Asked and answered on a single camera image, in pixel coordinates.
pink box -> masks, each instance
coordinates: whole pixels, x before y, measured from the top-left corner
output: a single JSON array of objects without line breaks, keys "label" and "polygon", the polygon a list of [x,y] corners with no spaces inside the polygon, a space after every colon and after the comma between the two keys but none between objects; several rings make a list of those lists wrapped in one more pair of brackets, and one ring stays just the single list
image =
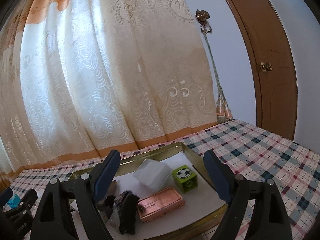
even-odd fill
[{"label": "pink box", "polygon": [[182,196],[168,187],[139,201],[138,214],[142,222],[148,222],[185,204]]}]

wall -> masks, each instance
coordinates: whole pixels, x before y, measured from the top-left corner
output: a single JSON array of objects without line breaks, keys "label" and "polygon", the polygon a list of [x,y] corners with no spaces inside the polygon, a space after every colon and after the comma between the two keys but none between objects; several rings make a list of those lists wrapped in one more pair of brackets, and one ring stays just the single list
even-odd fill
[{"label": "wall", "polygon": [[[185,0],[190,12],[206,10],[211,18],[209,23],[213,29],[208,34],[215,65],[223,92],[233,117],[256,124],[256,102],[252,70],[248,53],[240,29],[226,0]],[[210,59],[207,45],[201,34],[207,57]],[[214,84],[215,99],[217,88],[211,60],[209,60]]]},{"label": "wall", "polygon": [[320,25],[303,0],[270,0],[287,34],[297,74],[294,141],[320,153]]}]

plaid tablecloth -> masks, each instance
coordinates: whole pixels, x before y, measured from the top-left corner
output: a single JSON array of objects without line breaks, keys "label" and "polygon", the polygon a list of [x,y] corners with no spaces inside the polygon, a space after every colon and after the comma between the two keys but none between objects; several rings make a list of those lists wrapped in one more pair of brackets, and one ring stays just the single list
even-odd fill
[{"label": "plaid tablecloth", "polygon": [[[272,178],[281,192],[289,214],[293,239],[302,239],[313,225],[320,207],[320,155],[270,133],[254,125],[233,120],[216,125],[175,141],[181,141],[197,154],[213,149],[223,163],[234,173],[241,173],[247,179],[265,181]],[[140,151],[127,152],[122,158],[146,152],[165,144],[154,145]],[[50,169],[23,171],[11,184],[14,194],[19,197],[30,188],[41,190],[51,178],[67,180],[72,172],[92,167],[102,159],[92,159],[74,165]],[[35,215],[39,199],[31,209]],[[246,215],[237,239],[244,239],[253,211],[254,201],[249,201]]]}]

tassel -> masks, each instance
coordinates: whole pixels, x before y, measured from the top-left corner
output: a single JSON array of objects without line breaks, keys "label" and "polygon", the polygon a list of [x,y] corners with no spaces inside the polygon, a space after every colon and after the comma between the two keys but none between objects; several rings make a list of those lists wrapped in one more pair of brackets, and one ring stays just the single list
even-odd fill
[{"label": "tassel", "polygon": [[217,112],[218,124],[219,123],[224,123],[225,122],[225,112],[224,112],[224,108],[223,108],[223,101],[222,101],[222,99],[220,97],[217,100],[216,112]]},{"label": "tassel", "polygon": [[233,116],[232,116],[230,108],[228,107],[227,102],[223,103],[223,110],[225,113],[226,122],[231,121],[233,119]]}]

green block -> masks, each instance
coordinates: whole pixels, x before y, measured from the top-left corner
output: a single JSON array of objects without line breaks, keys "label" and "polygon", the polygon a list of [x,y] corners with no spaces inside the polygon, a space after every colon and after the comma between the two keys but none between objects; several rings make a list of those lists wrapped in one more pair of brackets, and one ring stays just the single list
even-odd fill
[{"label": "green block", "polygon": [[198,187],[197,175],[187,165],[175,169],[172,176],[182,193],[187,193]]}]

